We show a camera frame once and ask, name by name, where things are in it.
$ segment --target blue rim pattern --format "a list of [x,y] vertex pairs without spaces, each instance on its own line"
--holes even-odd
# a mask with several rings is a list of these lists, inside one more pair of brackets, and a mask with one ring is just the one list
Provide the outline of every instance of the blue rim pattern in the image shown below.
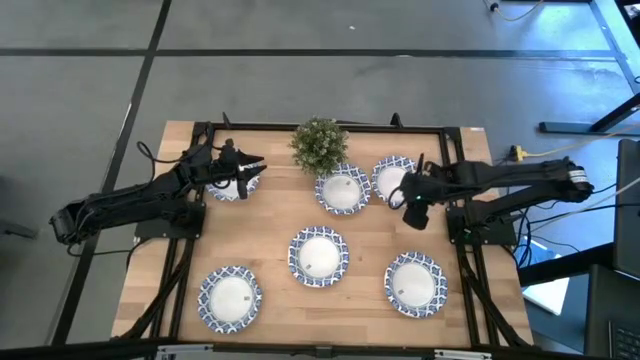
[[[393,275],[400,266],[408,263],[416,263],[421,265],[433,276],[434,294],[428,304],[423,306],[408,306],[400,299],[396,298],[393,292]],[[415,251],[398,255],[398,257],[389,265],[384,274],[384,291],[391,306],[396,308],[404,315],[424,319],[438,312],[447,302],[448,295],[447,278],[442,273],[442,268],[436,264],[430,257]]]
[[[356,183],[358,183],[358,187],[360,188],[360,199],[358,203],[355,204],[350,209],[336,209],[330,206],[324,199],[322,194],[322,188],[324,187],[324,183],[331,179],[336,175],[345,175],[352,178]],[[324,208],[336,215],[351,215],[355,214],[358,211],[362,210],[363,207],[367,206],[369,202],[369,197],[371,197],[371,184],[369,183],[369,178],[364,171],[362,171],[359,167],[350,165],[350,164],[339,164],[338,168],[333,170],[331,175],[328,176],[319,176],[316,179],[316,200],[320,202]]]
[[[300,253],[302,245],[314,237],[330,239],[340,252],[340,264],[333,274],[324,278],[307,275],[298,260],[298,254]],[[304,285],[311,287],[331,286],[342,279],[344,273],[347,271],[347,267],[349,267],[349,247],[344,242],[342,235],[327,226],[310,226],[300,231],[298,235],[291,240],[291,244],[289,245],[289,271],[291,271],[296,280]]]
[[[247,314],[236,322],[227,322],[216,319],[213,312],[211,312],[211,307],[209,305],[213,288],[218,282],[220,282],[220,280],[230,276],[236,276],[246,280],[253,288],[253,304],[251,304],[251,308],[249,308]],[[209,274],[209,276],[207,276],[207,278],[202,282],[202,286],[200,286],[200,296],[198,296],[198,314],[204,323],[207,324],[209,329],[217,333],[231,334],[246,328],[258,315],[261,305],[262,290],[258,286],[256,277],[253,275],[251,270],[244,266],[221,267],[215,272]]]
[[[416,162],[405,156],[392,155],[378,161],[378,164],[373,167],[373,174],[371,175],[371,185],[373,186],[373,191],[375,191],[375,193],[378,194],[378,197],[380,197],[384,202],[387,202],[388,199],[382,194],[380,188],[378,187],[378,177],[380,176],[380,173],[382,173],[382,170],[391,166],[402,168],[407,172],[416,171]],[[391,205],[398,206],[400,205],[400,203],[392,201]]]
[[[249,182],[247,183],[247,196],[251,195],[253,192],[256,191],[256,188],[258,187],[259,182],[260,182],[260,175],[256,175],[252,177],[251,180],[249,180]],[[206,188],[209,194],[213,195],[214,198],[220,201],[236,201],[240,199],[238,196],[232,197],[222,193],[220,189],[216,188],[211,184],[207,184]]]

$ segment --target yellow cable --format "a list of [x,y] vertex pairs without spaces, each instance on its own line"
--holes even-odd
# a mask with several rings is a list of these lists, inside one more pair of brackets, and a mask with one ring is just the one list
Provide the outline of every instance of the yellow cable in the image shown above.
[[514,17],[514,18],[508,18],[508,17],[504,16],[504,14],[502,13],[502,11],[500,11],[500,8],[499,8],[499,7],[497,7],[497,8],[496,8],[495,12],[496,12],[498,15],[500,15],[500,17],[501,17],[502,19],[504,19],[504,21],[518,21],[518,20],[522,19],[523,17],[525,17],[525,16],[527,16],[527,15],[531,14],[531,13],[533,12],[533,10],[535,10],[536,8],[538,8],[538,6],[542,5],[542,3],[543,3],[543,2],[544,2],[544,0],[540,0],[540,1],[538,1],[535,5],[533,5],[533,7],[532,7],[531,9],[529,9],[529,11],[527,11],[526,13],[524,13],[524,14],[522,14],[522,15],[518,16],[518,17]]
[[576,147],[579,147],[579,146],[582,146],[582,145],[590,144],[590,143],[592,143],[594,141],[607,139],[607,138],[610,138],[612,136],[620,135],[620,134],[623,134],[623,133],[625,133],[625,132],[627,132],[627,131],[629,131],[629,130],[631,130],[633,128],[636,128],[638,126],[640,126],[640,123],[639,124],[635,124],[635,125],[631,125],[629,127],[626,127],[624,129],[622,129],[620,131],[617,131],[617,132],[614,132],[612,134],[608,134],[608,135],[605,135],[605,136],[602,136],[602,137],[598,137],[598,138],[595,138],[595,139],[591,139],[591,140],[587,140],[587,141],[582,141],[582,142],[579,142],[579,143],[576,143],[576,144],[573,144],[573,145],[564,146],[564,147],[557,148],[557,149],[554,149],[554,150],[549,150],[547,152],[543,152],[543,153],[540,153],[540,154],[531,154],[531,153],[528,153],[528,152],[523,150],[522,151],[522,157],[526,158],[526,157],[548,156],[548,155],[555,154],[555,153],[560,152],[560,151],[569,150],[569,149],[573,149],[573,148],[576,148]]

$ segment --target table leg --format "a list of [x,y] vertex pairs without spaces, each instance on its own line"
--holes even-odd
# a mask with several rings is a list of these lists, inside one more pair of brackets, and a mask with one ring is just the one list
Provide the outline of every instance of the table leg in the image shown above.
[[34,239],[38,232],[14,222],[0,219],[0,234],[18,235],[28,239]]
[[613,243],[608,243],[519,269],[520,285],[531,286],[580,275],[589,271],[589,267],[593,264],[611,268],[613,266],[613,246]]

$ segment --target desk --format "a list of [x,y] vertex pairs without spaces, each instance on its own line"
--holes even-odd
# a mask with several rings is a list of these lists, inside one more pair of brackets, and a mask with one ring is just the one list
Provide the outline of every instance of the desk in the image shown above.
[[[189,147],[193,122],[167,123],[158,157],[176,158]],[[353,216],[327,213],[313,196],[314,179],[293,164],[286,131],[218,130],[214,144],[233,138],[245,153],[262,155],[269,168],[248,201],[220,202],[206,196],[207,214],[195,243],[178,338],[183,341],[278,345],[346,345],[385,347],[468,347],[465,309],[455,248],[449,243],[444,207],[429,211],[426,230],[402,222],[375,194]],[[484,129],[461,129],[467,160],[490,162]],[[350,133],[349,162],[371,176],[373,166],[390,154],[441,162],[438,136],[429,134]],[[158,164],[157,173],[171,165]],[[497,192],[482,194],[484,199]],[[287,247],[296,233],[310,225],[327,225],[349,245],[351,263],[346,276],[326,289],[298,283],[287,268]],[[519,335],[532,343],[524,300],[513,259],[500,247],[485,246],[484,256],[494,302]],[[155,296],[163,268],[166,240],[151,240],[138,248],[122,290],[113,335],[128,330]],[[404,251],[433,257],[449,280],[446,305],[427,320],[394,310],[383,291],[388,264]],[[238,334],[214,334],[199,318],[197,296],[204,278],[225,265],[245,265],[264,291],[257,319]],[[172,300],[165,307],[161,335],[166,335]],[[475,304],[481,340],[486,326]]]

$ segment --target white cable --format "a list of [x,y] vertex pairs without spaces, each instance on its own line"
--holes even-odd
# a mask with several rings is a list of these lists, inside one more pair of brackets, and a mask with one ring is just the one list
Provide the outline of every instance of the white cable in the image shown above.
[[600,200],[600,201],[596,201],[595,203],[593,203],[593,204],[591,204],[591,205],[589,205],[589,206],[587,206],[587,207],[585,207],[585,208],[583,208],[583,209],[576,210],[576,211],[572,211],[572,212],[570,212],[570,213],[568,213],[568,214],[565,214],[565,215],[563,215],[563,216],[557,217],[557,218],[555,218],[555,219],[553,219],[553,220],[549,220],[548,222],[546,222],[546,223],[544,223],[544,224],[542,224],[542,225],[538,226],[537,228],[535,228],[535,229],[531,230],[531,232],[538,231],[538,230],[542,229],[543,227],[545,227],[545,226],[547,226],[547,225],[549,225],[549,224],[553,224],[554,222],[556,222],[556,221],[558,221],[558,220],[560,220],[560,219],[564,219],[564,218],[567,218],[567,217],[569,217],[569,216],[571,216],[571,215],[579,214],[579,213],[581,213],[581,212],[584,212],[584,211],[586,211],[586,210],[589,210],[589,209],[591,209],[591,208],[594,208],[594,207],[596,207],[597,205],[600,205],[600,204],[602,204],[603,202],[605,202],[605,201],[607,201],[607,200],[611,199],[612,197],[614,197],[614,196],[618,196],[618,195],[622,194],[623,192],[627,191],[627,189],[629,189],[630,187],[632,187],[633,185],[635,185],[635,184],[637,184],[637,183],[639,183],[639,182],[640,182],[640,177],[638,177],[637,179],[633,180],[632,182],[630,182],[629,184],[627,184],[627,186],[623,187],[622,189],[618,190],[615,194],[611,194],[611,195],[607,196],[606,198],[604,198],[604,199],[602,199],[602,200]]

